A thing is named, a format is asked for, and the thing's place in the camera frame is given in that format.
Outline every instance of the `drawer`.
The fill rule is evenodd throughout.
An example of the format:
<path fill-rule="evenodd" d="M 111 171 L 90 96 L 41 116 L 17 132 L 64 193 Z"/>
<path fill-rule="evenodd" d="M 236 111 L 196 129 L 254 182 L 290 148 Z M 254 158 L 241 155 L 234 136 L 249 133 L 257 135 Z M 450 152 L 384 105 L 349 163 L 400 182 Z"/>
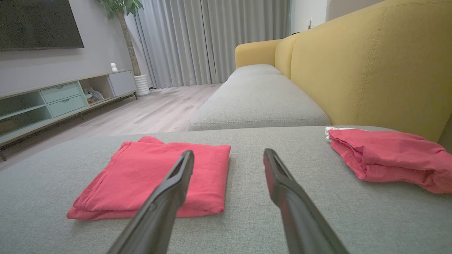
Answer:
<path fill-rule="evenodd" d="M 77 88 L 77 83 L 71 83 L 41 90 L 41 94 L 44 100 L 50 103 L 80 94 L 80 91 Z"/>
<path fill-rule="evenodd" d="M 79 108 L 83 108 L 85 104 L 81 96 L 65 99 L 49 105 L 50 112 L 53 117 L 61 116 Z"/>

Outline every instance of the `potted plant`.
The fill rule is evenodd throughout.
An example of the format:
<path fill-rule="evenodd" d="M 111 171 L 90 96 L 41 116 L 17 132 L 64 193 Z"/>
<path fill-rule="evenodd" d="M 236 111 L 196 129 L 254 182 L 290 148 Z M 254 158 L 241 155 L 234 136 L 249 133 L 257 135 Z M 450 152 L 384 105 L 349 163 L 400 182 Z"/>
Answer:
<path fill-rule="evenodd" d="M 126 40 L 127 50 L 129 51 L 130 60 L 132 61 L 133 75 L 135 76 L 135 84 L 137 85 L 137 94 L 146 95 L 149 94 L 149 86 L 147 83 L 147 76 L 142 75 L 140 67 L 138 65 L 137 57 L 133 49 L 132 40 L 130 39 L 129 29 L 127 28 L 125 15 L 132 13 L 135 15 L 138 9 L 142 9 L 143 5 L 139 0 L 97 0 L 102 3 L 108 13 L 108 19 L 112 19 L 115 16 L 118 18 L 121 24 L 122 33 Z"/>

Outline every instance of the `tree trunk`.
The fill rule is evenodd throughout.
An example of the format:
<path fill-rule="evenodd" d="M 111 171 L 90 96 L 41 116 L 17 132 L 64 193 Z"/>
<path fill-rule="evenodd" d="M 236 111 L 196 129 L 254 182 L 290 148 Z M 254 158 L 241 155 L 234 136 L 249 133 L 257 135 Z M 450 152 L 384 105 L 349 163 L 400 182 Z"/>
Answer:
<path fill-rule="evenodd" d="M 130 39 L 129 29 L 127 28 L 126 19 L 124 18 L 124 13 L 117 12 L 116 16 L 121 24 L 122 33 L 124 34 L 124 39 L 126 40 L 127 49 L 129 50 L 130 60 L 132 61 L 132 69 L 134 76 L 140 76 L 141 71 L 138 65 L 137 57 L 135 56 L 135 51 L 133 50 L 132 40 Z"/>

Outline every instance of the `door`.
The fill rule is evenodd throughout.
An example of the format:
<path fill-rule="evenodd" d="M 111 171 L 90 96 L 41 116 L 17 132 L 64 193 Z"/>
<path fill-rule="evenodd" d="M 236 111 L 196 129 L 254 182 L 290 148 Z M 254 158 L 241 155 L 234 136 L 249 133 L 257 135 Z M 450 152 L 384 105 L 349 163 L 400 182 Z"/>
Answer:
<path fill-rule="evenodd" d="M 108 78 L 110 79 L 115 97 L 130 94 L 137 90 L 132 71 L 113 73 L 108 75 Z"/>

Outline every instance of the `tv screen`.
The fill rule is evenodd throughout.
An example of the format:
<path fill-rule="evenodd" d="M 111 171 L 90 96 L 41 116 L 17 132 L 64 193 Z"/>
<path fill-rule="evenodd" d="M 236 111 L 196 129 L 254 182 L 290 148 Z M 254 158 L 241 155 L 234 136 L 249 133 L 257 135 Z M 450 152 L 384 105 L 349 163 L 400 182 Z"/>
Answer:
<path fill-rule="evenodd" d="M 0 0 L 0 50 L 78 47 L 68 0 Z"/>

